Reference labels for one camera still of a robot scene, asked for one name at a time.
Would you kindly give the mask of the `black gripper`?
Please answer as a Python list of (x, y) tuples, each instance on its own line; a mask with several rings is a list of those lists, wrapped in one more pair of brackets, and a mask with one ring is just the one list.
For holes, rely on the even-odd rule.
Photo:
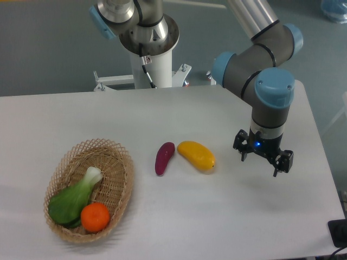
[(233, 149), (241, 154), (241, 161), (245, 161), (248, 153), (255, 153), (269, 162), (274, 162), (273, 177), (278, 173), (288, 173), (293, 165), (294, 152), (292, 150), (280, 150), (282, 135), (274, 139), (264, 139), (259, 132), (239, 130), (235, 136)]

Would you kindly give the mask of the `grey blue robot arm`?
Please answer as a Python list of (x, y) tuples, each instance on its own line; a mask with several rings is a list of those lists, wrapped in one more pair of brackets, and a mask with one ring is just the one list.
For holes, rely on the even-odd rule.
[[(295, 79), (280, 65), (303, 46), (301, 31), (282, 24), (267, 1), (229, 1), (252, 45), (241, 54), (224, 52), (215, 59), (211, 77), (252, 107), (249, 131), (240, 130), (233, 147), (242, 159), (254, 153), (288, 172), (294, 154), (280, 143), (294, 98)], [(89, 15), (101, 34), (119, 37), (132, 57), (136, 88), (174, 85), (171, 52), (179, 39), (177, 23), (162, 1), (97, 1)]]

